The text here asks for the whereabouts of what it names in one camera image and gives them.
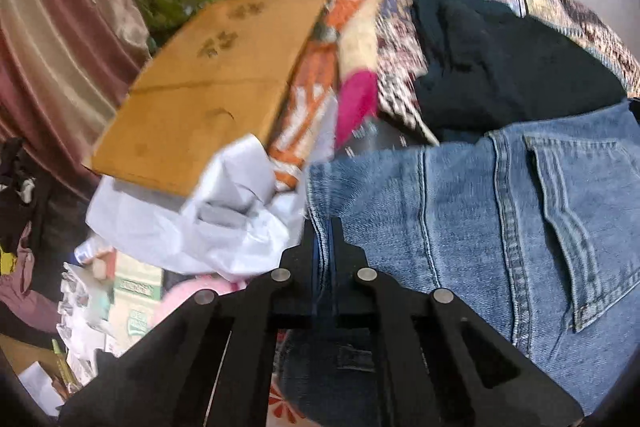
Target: denim fabric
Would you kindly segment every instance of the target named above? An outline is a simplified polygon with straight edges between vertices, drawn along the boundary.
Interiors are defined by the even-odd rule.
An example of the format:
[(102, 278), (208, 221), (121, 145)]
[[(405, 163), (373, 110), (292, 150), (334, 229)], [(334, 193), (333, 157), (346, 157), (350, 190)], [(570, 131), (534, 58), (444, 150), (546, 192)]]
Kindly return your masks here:
[[(411, 289), (450, 288), (590, 413), (640, 340), (639, 189), (640, 127), (625, 101), (512, 124), (475, 145), (319, 164), (308, 196), (325, 288), (328, 220), (338, 216), (370, 266)], [(338, 335), (332, 341), (292, 336), (281, 389), (326, 427), (354, 425), (357, 416), (342, 405), (348, 398), (357, 409), (377, 404), (375, 394), (353, 392), (348, 373), (356, 369), (342, 370), (347, 384), (330, 381), (337, 359), (328, 367), (324, 357), (324, 373), (311, 375), (318, 365), (296, 355), (299, 344), (313, 345), (305, 351), (311, 359), (353, 346)], [(326, 414), (332, 393), (340, 417)]]

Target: patterned fabric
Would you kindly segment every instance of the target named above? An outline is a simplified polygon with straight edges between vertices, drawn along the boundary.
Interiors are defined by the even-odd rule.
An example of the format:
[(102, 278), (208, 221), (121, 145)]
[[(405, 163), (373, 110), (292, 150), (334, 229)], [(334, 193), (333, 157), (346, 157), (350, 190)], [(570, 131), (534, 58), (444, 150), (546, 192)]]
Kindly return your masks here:
[(293, 74), (281, 130), (268, 153), (276, 190), (296, 187), (327, 112), (338, 77), (338, 33), (364, 0), (328, 0)]
[[(629, 96), (640, 94), (640, 64), (615, 32), (573, 0), (499, 0), (524, 17), (531, 15), (567, 36), (609, 68)], [(380, 110), (433, 144), (415, 98), (415, 79), (427, 70), (414, 24), (413, 0), (383, 0), (376, 22)]]

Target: silver screw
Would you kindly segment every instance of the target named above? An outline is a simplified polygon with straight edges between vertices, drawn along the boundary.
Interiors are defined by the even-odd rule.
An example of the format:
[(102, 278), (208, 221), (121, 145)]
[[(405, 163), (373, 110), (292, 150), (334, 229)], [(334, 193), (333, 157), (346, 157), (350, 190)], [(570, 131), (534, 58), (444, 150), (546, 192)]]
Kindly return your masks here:
[(449, 304), (453, 300), (453, 293), (446, 288), (438, 288), (433, 292), (433, 298), (441, 304)]
[(213, 290), (198, 290), (193, 296), (194, 301), (201, 305), (211, 304), (215, 298), (216, 293)]
[(378, 276), (378, 272), (376, 272), (373, 268), (360, 268), (358, 270), (358, 279), (362, 281), (372, 281)]
[(285, 282), (291, 277), (291, 272), (286, 268), (276, 268), (271, 272), (271, 278), (275, 282)]

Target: crumpled white paper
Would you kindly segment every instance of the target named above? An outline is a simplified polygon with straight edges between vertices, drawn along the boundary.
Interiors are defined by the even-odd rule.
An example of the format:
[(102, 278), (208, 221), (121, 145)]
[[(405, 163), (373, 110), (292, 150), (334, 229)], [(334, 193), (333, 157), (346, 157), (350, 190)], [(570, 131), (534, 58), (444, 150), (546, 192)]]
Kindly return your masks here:
[[(335, 105), (310, 160), (333, 154)], [(143, 263), (182, 274), (216, 272), (238, 282), (278, 267), (282, 251), (300, 242), (305, 182), (292, 192), (274, 188), (269, 157), (247, 135), (212, 158), (187, 200), (104, 176), (86, 223)]]

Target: black cloth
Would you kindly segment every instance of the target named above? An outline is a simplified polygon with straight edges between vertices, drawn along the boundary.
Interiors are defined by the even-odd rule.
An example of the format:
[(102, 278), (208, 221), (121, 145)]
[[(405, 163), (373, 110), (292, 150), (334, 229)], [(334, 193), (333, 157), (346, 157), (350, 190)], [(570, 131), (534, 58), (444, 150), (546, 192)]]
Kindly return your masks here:
[(485, 133), (574, 116), (626, 97), (617, 77), (573, 41), (493, 0), (414, 0), (428, 73), (415, 92), (424, 123)]

